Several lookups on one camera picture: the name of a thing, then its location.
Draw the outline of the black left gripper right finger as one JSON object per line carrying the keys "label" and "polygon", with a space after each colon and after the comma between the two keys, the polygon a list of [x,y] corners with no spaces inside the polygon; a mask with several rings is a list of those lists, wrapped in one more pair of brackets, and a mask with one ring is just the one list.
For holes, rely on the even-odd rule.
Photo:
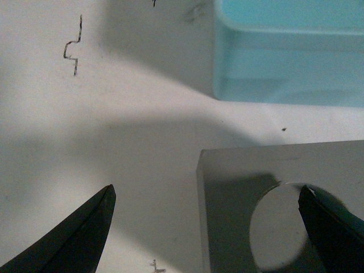
{"label": "black left gripper right finger", "polygon": [[363,220],[318,187],[304,185],[298,204],[326,272],[363,272]]}

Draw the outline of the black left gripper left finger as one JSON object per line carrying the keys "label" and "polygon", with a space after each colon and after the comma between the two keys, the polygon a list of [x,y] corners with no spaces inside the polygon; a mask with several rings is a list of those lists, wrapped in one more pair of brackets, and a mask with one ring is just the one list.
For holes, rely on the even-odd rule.
{"label": "black left gripper left finger", "polygon": [[116,194],[107,185],[46,235],[1,266],[1,272],[96,272]]}

